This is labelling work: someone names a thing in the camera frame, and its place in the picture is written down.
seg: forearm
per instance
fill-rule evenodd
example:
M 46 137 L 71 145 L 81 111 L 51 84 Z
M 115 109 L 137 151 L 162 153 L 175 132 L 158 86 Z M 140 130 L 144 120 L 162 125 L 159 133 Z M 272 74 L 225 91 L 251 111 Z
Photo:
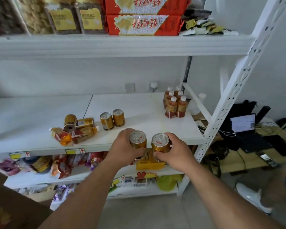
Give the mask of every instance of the forearm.
M 217 228 L 282 228 L 198 162 L 192 162 L 186 174 Z
M 109 187 L 118 170 L 105 159 L 46 219 L 40 229 L 96 228 Z

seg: cardboard box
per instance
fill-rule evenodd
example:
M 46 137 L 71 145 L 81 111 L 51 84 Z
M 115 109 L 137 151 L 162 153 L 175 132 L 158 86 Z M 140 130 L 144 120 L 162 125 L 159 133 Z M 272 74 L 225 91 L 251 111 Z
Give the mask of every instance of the cardboard box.
M 52 211 L 5 186 L 8 177 L 0 173 L 0 214 L 6 228 L 38 228 Z
M 106 14 L 178 15 L 184 14 L 188 0 L 105 0 Z
M 180 16 L 107 15 L 110 35 L 170 35 L 179 34 Z

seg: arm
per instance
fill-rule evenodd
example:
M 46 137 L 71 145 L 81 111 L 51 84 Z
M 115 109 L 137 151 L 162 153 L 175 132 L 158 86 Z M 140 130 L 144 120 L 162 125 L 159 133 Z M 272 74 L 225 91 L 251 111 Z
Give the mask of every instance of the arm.
M 114 176 L 119 169 L 129 165 L 145 152 L 144 148 L 131 147 L 129 135 L 133 130 L 128 128 L 118 134 L 104 161 L 43 222 L 39 229 L 97 227 Z
M 198 163 L 185 142 L 175 134 L 166 134 L 173 143 L 172 150 L 154 155 L 190 178 L 217 228 L 283 228 Z

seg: hand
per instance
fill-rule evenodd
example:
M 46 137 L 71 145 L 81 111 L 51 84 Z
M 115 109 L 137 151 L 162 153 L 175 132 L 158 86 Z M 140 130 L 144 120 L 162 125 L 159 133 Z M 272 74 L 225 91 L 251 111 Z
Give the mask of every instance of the hand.
M 136 158 L 142 157 L 145 153 L 145 148 L 135 149 L 130 145 L 129 136 L 133 131 L 133 128 L 120 131 L 105 158 L 118 169 L 130 165 Z
M 198 164 L 187 144 L 180 140 L 175 134 L 166 132 L 166 135 L 173 143 L 172 149 L 168 153 L 154 152 L 154 156 L 164 162 L 167 162 L 172 168 L 186 173 L 189 167 Z

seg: white sneaker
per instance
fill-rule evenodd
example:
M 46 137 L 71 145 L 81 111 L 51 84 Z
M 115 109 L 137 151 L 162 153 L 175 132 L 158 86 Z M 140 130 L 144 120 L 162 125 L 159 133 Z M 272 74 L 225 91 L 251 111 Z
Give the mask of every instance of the white sneaker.
M 272 208 L 264 207 L 260 203 L 261 193 L 262 191 L 259 190 L 259 192 L 255 192 L 254 190 L 246 187 L 244 184 L 237 183 L 236 189 L 238 193 L 248 202 L 250 202 L 252 205 L 256 206 L 266 214 L 271 214 Z

